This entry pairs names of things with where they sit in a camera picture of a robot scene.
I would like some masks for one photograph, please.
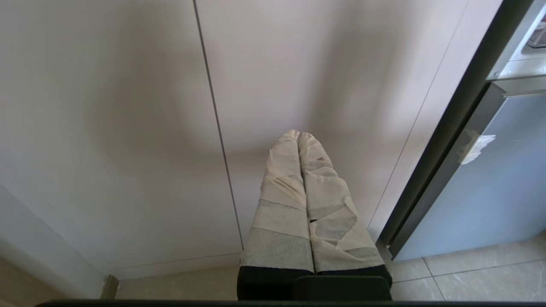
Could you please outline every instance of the paper towel wrapping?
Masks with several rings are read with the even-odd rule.
[[[315,273],[384,264],[322,144],[301,133],[298,148]]]
[[[288,131],[269,151],[243,266],[314,272],[299,135],[298,131]]]

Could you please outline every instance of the tiled floor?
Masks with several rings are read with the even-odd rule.
[[[394,300],[546,302],[546,233],[527,241],[402,262],[378,249]],[[236,300],[238,267],[129,280],[116,298]]]
[[[388,260],[393,300],[546,302],[546,233],[526,241],[412,259]]]

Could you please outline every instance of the white cabinet door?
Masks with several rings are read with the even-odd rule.
[[[323,143],[368,225],[466,1],[197,6],[243,239],[268,148],[292,128]]]
[[[241,251],[190,0],[1,1],[0,41],[0,184],[120,278]]]

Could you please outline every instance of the tape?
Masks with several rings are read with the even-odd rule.
[[[496,135],[481,135],[475,130],[465,129],[468,136],[470,136],[470,142],[462,148],[462,152],[459,153],[459,163],[461,165],[468,164],[474,161],[490,142],[494,141]]]

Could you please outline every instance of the refrigerator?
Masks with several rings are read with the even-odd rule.
[[[546,229],[546,0],[505,0],[381,240],[394,260]]]

